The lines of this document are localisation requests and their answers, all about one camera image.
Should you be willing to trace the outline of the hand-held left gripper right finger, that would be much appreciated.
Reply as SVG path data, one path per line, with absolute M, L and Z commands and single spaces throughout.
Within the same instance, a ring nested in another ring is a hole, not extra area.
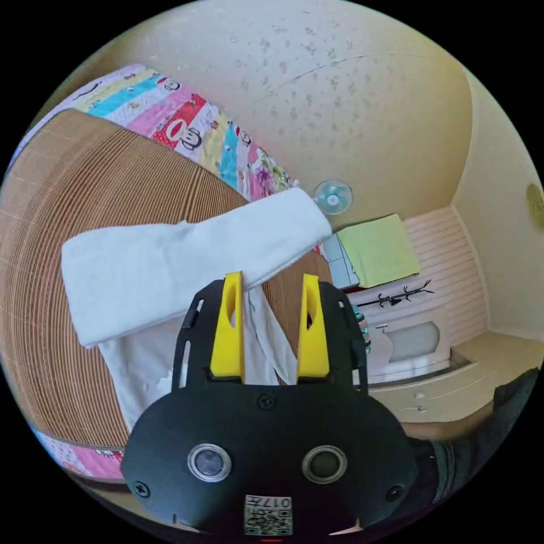
M 330 371 L 318 276 L 304 274 L 302 284 L 297 378 L 325 379 Z

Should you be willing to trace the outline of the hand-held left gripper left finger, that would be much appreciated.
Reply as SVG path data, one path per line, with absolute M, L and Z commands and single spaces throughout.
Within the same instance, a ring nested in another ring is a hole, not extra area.
M 210 372 L 214 379 L 244 379 L 243 275 L 225 276 L 212 350 Z

